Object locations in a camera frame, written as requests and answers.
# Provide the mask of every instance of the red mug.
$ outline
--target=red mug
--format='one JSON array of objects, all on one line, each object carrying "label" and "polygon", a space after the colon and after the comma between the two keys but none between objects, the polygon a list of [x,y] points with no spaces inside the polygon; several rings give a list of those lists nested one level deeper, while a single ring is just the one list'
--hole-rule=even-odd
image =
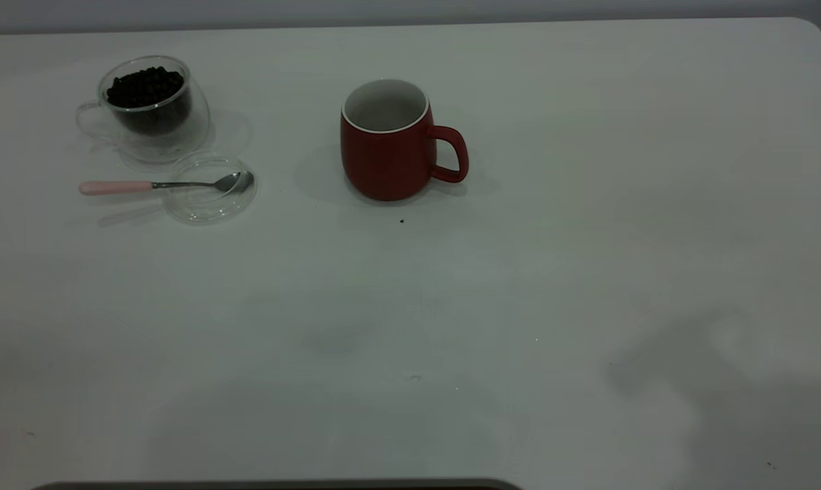
[{"label": "red mug", "polygon": [[[456,149],[458,171],[438,167],[435,140]],[[467,176],[459,131],[435,125],[429,97],[402,80],[376,80],[350,93],[341,109],[341,158],[350,182],[379,201],[406,199],[432,177],[461,182]]]}]

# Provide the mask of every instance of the mug handle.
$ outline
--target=mug handle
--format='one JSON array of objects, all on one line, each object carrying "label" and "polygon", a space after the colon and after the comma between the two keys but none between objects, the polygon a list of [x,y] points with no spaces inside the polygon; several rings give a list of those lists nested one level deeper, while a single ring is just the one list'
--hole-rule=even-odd
[{"label": "mug handle", "polygon": [[111,137],[111,133],[108,133],[108,131],[96,131],[92,127],[87,127],[87,125],[84,124],[84,112],[90,109],[99,109],[101,106],[101,103],[97,100],[88,100],[87,102],[81,103],[81,105],[75,109],[75,124],[78,125],[78,129],[94,140],[99,140],[99,142],[113,142],[114,138]]},{"label": "mug handle", "polygon": [[432,177],[454,184],[464,180],[464,178],[467,177],[467,165],[469,164],[469,161],[467,160],[467,146],[464,143],[462,134],[451,127],[445,127],[445,125],[433,125],[429,129],[429,137],[434,137],[436,140],[444,140],[445,142],[450,143],[450,145],[453,146],[453,149],[456,150],[456,154],[459,157],[458,171],[443,168],[440,167],[440,165],[435,165],[435,171],[431,174]]}]

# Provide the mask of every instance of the table surface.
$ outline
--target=table surface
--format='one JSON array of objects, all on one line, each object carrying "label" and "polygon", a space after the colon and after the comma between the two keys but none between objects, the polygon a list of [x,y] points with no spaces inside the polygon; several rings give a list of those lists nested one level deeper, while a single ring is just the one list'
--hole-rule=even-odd
[{"label": "table surface", "polygon": [[[233,220],[76,192],[165,177],[72,118],[152,53],[261,183]],[[462,184],[348,188],[379,77],[462,131]],[[0,37],[0,489],[404,477],[821,489],[814,26]]]}]

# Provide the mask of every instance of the spoon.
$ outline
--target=spoon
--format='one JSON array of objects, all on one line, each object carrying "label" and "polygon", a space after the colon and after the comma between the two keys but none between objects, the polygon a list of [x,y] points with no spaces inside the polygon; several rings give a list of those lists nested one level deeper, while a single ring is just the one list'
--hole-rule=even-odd
[{"label": "spoon", "polygon": [[206,182],[148,182],[147,180],[94,180],[78,186],[82,195],[108,195],[108,193],[143,193],[154,189],[172,189],[173,187],[204,186],[213,187],[220,192],[244,192],[254,178],[249,171],[236,171],[212,184]]}]

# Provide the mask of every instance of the gray wall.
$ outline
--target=gray wall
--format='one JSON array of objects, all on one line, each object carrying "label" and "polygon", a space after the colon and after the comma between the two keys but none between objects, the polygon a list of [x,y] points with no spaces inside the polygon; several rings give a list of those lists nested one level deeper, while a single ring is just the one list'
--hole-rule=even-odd
[{"label": "gray wall", "polygon": [[7,0],[0,32],[799,16],[821,0]]}]

